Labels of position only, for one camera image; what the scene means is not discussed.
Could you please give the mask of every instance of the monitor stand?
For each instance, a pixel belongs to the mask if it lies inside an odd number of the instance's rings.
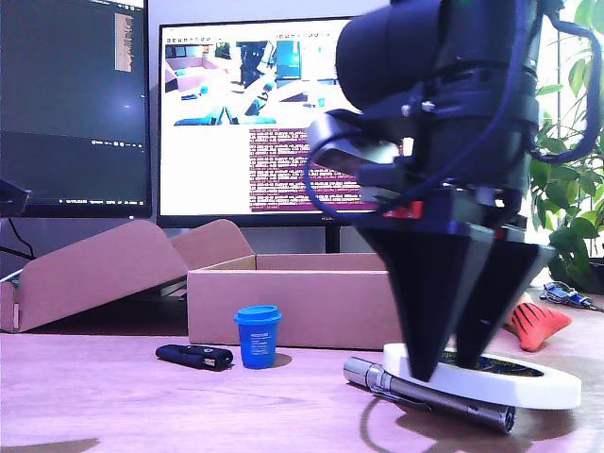
[[[325,253],[340,253],[340,226],[325,227]]]

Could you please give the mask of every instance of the robotic arm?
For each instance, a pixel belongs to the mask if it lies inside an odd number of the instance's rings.
[[[430,379],[452,334],[457,364],[473,367],[552,256],[510,226],[530,156],[580,159],[600,128],[602,50],[589,30],[560,21],[561,8],[559,0],[392,0],[352,20],[338,41],[338,78],[360,113],[333,110],[310,126],[305,182],[315,207],[352,223],[386,263],[414,378]],[[535,149],[544,16],[593,50],[584,137],[557,156]],[[412,154],[392,159],[405,138]],[[376,210],[327,206],[312,190],[312,162],[355,176]]]

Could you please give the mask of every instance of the monitor screen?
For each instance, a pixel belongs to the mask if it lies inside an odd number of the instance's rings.
[[[159,37],[159,224],[328,225],[310,202],[306,128],[352,109],[336,45],[349,18],[162,25]],[[360,59],[360,64],[367,64]],[[367,210],[352,176],[311,169],[319,197]]]
[[[149,217],[143,0],[0,0],[0,178],[24,216]]]

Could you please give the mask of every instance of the box flap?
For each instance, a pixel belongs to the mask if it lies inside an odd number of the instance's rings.
[[[161,228],[129,222],[29,262],[15,295],[19,330],[184,278],[187,271]],[[3,320],[7,315],[3,305]]]
[[[258,255],[260,270],[383,271],[384,261],[375,253]]]
[[[254,255],[239,228],[224,219],[191,229],[171,241],[189,269]]]
[[[14,301],[15,287],[9,281],[0,283],[0,328],[6,332],[14,332]]]
[[[256,255],[249,257],[236,258],[235,260],[219,262],[212,266],[204,267],[199,271],[254,271],[256,270]]]

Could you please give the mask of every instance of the red object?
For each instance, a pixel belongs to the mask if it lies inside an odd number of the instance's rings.
[[[406,208],[397,208],[395,210],[388,211],[384,214],[384,217],[390,217],[393,219],[421,219],[422,208],[422,201],[411,201]]]
[[[573,319],[561,311],[525,302],[513,309],[506,324],[512,327],[522,349],[535,352],[545,340],[572,322]]]

